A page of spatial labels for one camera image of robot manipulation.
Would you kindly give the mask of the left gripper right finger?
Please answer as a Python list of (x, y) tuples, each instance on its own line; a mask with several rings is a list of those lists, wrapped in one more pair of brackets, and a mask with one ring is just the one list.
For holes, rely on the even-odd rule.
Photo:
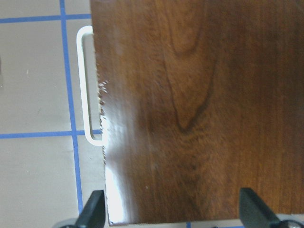
[(276, 228), (280, 219), (251, 189), (239, 191), (239, 219), (245, 228)]

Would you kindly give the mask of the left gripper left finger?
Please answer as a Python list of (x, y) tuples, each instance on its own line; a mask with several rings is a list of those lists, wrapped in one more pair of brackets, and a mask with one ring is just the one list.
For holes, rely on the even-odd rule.
[(105, 226), (105, 194), (94, 190), (75, 222), (76, 228), (103, 228)]

